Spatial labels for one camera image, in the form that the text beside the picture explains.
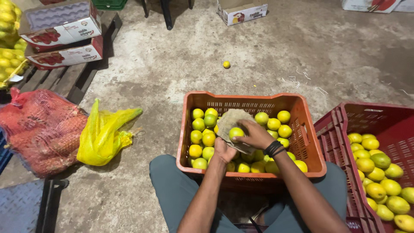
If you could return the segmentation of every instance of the person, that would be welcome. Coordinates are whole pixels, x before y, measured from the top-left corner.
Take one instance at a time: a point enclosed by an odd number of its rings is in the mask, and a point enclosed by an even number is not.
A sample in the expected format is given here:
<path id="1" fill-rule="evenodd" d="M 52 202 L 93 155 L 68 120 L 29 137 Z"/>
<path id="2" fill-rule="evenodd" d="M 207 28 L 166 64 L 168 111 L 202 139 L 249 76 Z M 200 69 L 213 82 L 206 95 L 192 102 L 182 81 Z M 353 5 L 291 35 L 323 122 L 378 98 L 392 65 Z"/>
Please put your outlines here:
<path id="1" fill-rule="evenodd" d="M 264 150 L 279 167 L 289 193 L 286 198 L 273 198 L 273 205 L 255 220 L 268 225 L 265 233 L 349 233 L 345 224 L 347 207 L 346 176 L 338 166 L 326 162 L 327 173 L 309 180 L 280 145 L 259 124 L 239 120 L 248 132 L 233 140 Z M 217 138 L 214 155 L 201 185 L 182 173 L 171 155 L 160 155 L 149 164 L 149 173 L 169 232 L 177 233 L 241 233 L 224 214 L 216 209 L 221 180 L 226 165 L 236 150 Z"/>

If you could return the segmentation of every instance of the apple box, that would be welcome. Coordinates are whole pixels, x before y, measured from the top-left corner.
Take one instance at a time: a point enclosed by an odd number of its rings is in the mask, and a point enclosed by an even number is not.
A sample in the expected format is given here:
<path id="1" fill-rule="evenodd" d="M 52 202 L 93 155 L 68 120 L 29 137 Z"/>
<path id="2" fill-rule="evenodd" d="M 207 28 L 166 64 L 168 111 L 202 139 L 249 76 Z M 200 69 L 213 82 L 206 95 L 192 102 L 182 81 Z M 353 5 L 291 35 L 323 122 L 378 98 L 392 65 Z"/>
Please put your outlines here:
<path id="1" fill-rule="evenodd" d="M 266 16 L 268 0 L 217 0 L 217 14 L 227 26 Z"/>
<path id="2" fill-rule="evenodd" d="M 67 44 L 58 50 L 37 52 L 27 46 L 24 56 L 40 70 L 50 70 L 63 66 L 96 61 L 102 59 L 102 46 L 104 39 L 101 35 Z"/>
<path id="3" fill-rule="evenodd" d="M 414 12 L 414 0 L 401 0 L 394 11 Z"/>
<path id="4" fill-rule="evenodd" d="M 90 0 L 73 0 L 25 10 L 19 28 L 19 35 L 37 51 L 100 34 L 100 17 Z"/>
<path id="5" fill-rule="evenodd" d="M 390 13 L 401 0 L 342 0 L 344 10 Z"/>

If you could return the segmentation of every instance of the bracelet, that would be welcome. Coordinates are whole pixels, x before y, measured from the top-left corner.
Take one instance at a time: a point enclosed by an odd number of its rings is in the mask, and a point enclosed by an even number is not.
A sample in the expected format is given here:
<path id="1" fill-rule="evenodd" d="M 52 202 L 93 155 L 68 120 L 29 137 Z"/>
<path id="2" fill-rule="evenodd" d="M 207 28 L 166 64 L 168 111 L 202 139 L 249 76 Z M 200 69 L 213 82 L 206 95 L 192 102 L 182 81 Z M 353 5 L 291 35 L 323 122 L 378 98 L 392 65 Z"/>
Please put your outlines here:
<path id="1" fill-rule="evenodd" d="M 279 154 L 280 152 L 284 151 L 285 148 L 283 147 L 282 150 L 276 152 L 279 147 L 283 146 L 279 141 L 272 142 L 265 150 L 266 155 L 273 158 L 275 155 Z"/>

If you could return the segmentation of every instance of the grey trousers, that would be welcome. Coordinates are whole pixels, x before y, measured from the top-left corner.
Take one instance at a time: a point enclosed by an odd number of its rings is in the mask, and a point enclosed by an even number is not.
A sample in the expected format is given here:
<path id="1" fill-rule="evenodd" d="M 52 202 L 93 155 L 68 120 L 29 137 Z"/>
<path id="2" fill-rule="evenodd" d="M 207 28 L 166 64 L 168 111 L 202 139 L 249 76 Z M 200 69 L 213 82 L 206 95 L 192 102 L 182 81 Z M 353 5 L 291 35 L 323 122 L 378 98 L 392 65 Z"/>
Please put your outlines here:
<path id="1" fill-rule="evenodd" d="M 326 166 L 326 175 L 312 180 L 312 183 L 345 220 L 347 208 L 345 173 L 333 163 L 326 162 Z M 199 186 L 177 168 L 176 158 L 171 155 L 160 155 L 153 159 L 149 164 L 149 175 L 168 230 L 174 233 Z M 310 232 L 288 193 L 266 212 L 265 224 L 269 225 L 265 233 Z M 211 232 L 241 233 L 242 231 L 216 209 Z"/>

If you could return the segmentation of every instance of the red mesh bag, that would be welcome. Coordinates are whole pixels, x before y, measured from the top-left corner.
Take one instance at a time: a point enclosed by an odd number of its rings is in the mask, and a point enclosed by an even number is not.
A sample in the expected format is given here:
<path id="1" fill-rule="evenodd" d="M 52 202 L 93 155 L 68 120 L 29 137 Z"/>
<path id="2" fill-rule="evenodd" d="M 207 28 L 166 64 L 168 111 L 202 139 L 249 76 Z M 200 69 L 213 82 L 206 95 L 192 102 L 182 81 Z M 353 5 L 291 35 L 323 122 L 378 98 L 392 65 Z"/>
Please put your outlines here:
<path id="1" fill-rule="evenodd" d="M 77 163 L 85 112 L 49 90 L 19 92 L 13 87 L 11 103 L 0 108 L 0 127 L 23 165 L 44 178 Z"/>

